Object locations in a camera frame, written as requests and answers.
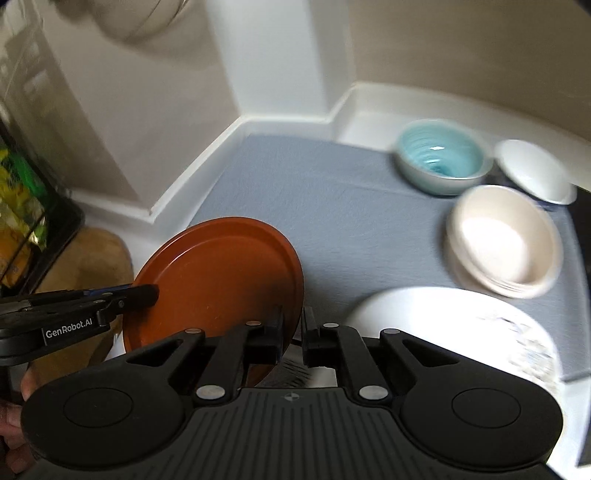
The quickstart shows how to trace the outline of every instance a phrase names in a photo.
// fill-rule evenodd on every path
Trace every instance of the beige bowl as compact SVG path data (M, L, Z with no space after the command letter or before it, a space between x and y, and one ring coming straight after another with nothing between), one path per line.
M501 295L537 297L558 279L563 260L558 230L516 190L496 185L469 190L448 218L447 235L463 268Z

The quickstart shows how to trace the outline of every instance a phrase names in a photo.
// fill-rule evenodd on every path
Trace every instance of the white dish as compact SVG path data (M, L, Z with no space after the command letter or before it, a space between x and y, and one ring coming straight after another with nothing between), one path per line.
M363 302L346 324L374 338L385 328L397 328L530 380L562 403L562 366L552 338L502 300L457 288L387 290Z
M568 205L577 197L577 189L559 160L537 145L505 140L495 146L495 157L510 180L540 200Z
M502 295L533 298L558 279L560 234L545 211L514 189L484 185L465 193L448 218L447 236L470 275Z

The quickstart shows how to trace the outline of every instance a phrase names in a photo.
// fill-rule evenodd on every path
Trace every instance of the teal bowl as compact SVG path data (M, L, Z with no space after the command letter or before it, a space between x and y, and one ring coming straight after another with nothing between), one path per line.
M444 120L408 124L398 137L396 160L410 183L438 196L459 195L481 184L494 163L479 140Z

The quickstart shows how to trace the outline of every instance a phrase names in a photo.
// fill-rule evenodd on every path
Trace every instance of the orange plate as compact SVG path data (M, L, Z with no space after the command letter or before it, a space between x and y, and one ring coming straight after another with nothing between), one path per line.
M287 348L304 297L300 261L287 238L241 217L200 223L169 240L134 281L146 283L158 285L160 296L154 307L125 315L127 352L191 327L217 336L247 320L265 322L277 304Z

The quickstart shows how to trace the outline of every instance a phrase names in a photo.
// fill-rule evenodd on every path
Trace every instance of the silver rivet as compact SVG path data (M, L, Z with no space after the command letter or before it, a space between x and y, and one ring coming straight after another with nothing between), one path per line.
M202 400L217 400L222 398L226 391L219 385L204 385L199 387L195 393Z
M379 385L366 385L359 389L359 396L365 400L381 400L388 396L388 390Z

